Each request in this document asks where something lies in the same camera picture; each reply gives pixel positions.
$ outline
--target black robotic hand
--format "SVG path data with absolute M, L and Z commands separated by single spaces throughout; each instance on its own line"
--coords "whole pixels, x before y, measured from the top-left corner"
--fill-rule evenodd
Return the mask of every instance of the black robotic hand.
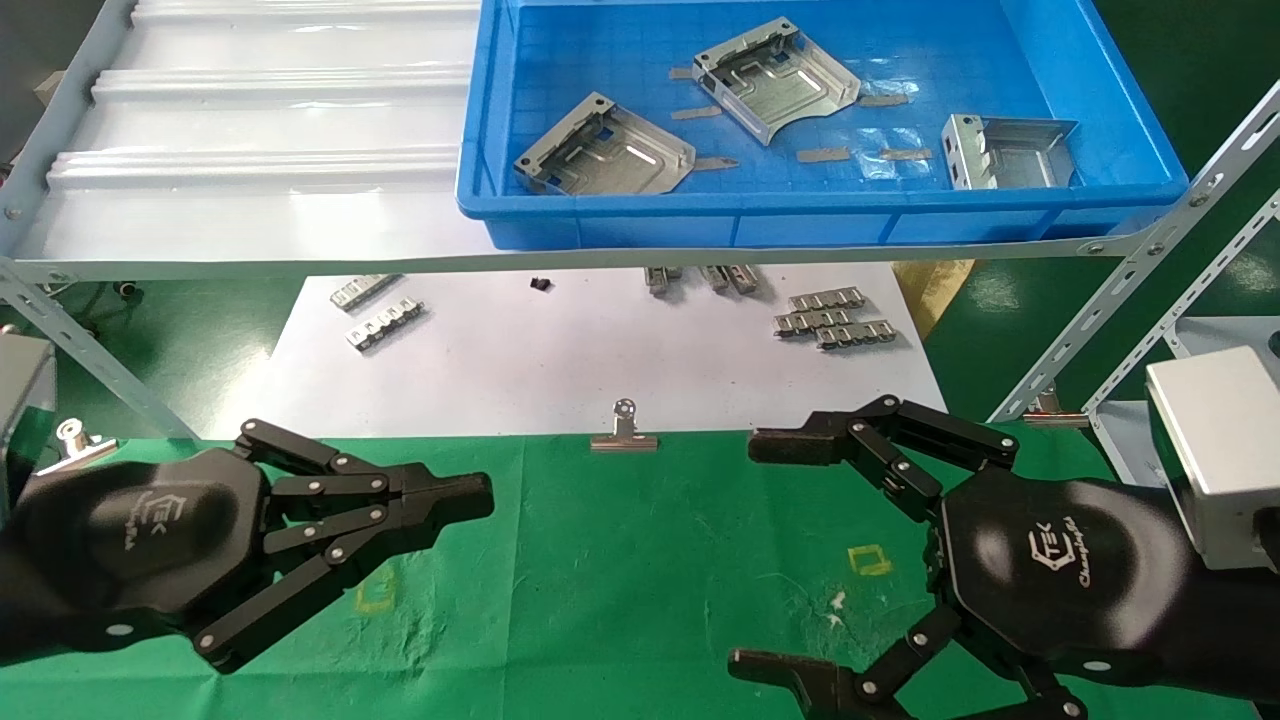
M 297 477 L 269 483 L 257 462 Z M 182 634 L 233 673 L 493 509 L 484 473 L 380 468 L 261 420 L 233 450 L 36 477 L 0 529 L 0 665 Z
M 893 442 L 974 474 L 943 493 Z M 1004 433 L 893 396 L 758 430 L 753 460 L 846 461 L 927 523 L 937 606 L 861 673 L 749 650 L 730 673 L 791 689 L 808 720 L 909 720 L 895 694 L 955 639 L 1028 696 L 970 720 L 1087 717 L 1055 674 L 1280 702 L 1280 575 L 1207 569 L 1167 489 L 1027 479 L 1016 452 Z

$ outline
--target green cutting mat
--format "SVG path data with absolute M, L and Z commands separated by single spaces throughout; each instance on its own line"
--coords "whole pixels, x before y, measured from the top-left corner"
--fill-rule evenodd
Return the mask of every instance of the green cutting mat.
M 1079 433 L 1012 432 L 1024 474 L 1108 477 Z M 335 445 L 483 469 L 497 512 L 388 562 L 233 676 L 180 638 L 54 657 L 0 670 L 0 717 L 799 720 L 786 691 L 728 676 L 731 647 L 861 669 L 931 605 L 920 527 L 847 468 L 749 462 L 742 433 L 667 434 L 653 455 L 591 455 L 585 437 Z M 182 456 L 133 441 L 116 457 Z M 1254 717 L 1189 692 L 1070 684 L 1096 719 Z M 933 720 L 1021 694 L 952 646 L 902 700 Z

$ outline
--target metal rack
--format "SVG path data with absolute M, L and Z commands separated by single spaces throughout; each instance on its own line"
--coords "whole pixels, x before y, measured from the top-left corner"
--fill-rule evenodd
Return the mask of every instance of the metal rack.
M 35 286 L 122 277 L 1123 258 L 1000 404 L 992 419 L 1004 420 L 1052 383 L 1280 136 L 1277 82 L 1172 211 L 1112 237 L 504 252 L 480 223 L 461 215 L 453 197 L 477 14 L 476 3 L 448 0 L 106 0 L 0 190 L 0 299 L 164 434 L 193 437 Z M 300 27 L 362 33 L 335 47 L 326 40 L 332 33 Z M 406 176 L 421 181 L 371 192 Z M 298 178 L 320 178 L 326 190 L 298 192 Z

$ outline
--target yellow label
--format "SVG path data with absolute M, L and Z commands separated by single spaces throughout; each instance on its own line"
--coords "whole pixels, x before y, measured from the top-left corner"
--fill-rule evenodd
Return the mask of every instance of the yellow label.
M 378 566 L 356 585 L 356 612 L 381 615 L 396 607 L 396 570 L 389 562 Z
M 884 555 L 884 548 L 878 544 L 850 547 L 849 566 L 859 575 L 888 575 L 893 571 L 893 564 Z

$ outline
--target blue plastic tray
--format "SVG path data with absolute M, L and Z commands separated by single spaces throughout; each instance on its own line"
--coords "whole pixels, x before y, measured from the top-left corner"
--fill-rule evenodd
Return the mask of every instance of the blue plastic tray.
M 673 67 L 786 15 L 863 79 L 908 105 L 797 120 L 760 146 Z M 554 196 L 512 160 L 598 91 L 730 170 L 673 192 Z M 941 133 L 955 113 L 1079 120 L 1073 187 L 954 191 Z M 845 163 L 797 150 L 847 146 Z M 883 161 L 923 146 L 932 160 Z M 467 105 L 458 205 L 508 250 L 817 247 L 1012 242 L 1106 234 L 1153 218 L 1187 174 L 1089 0 L 485 0 Z

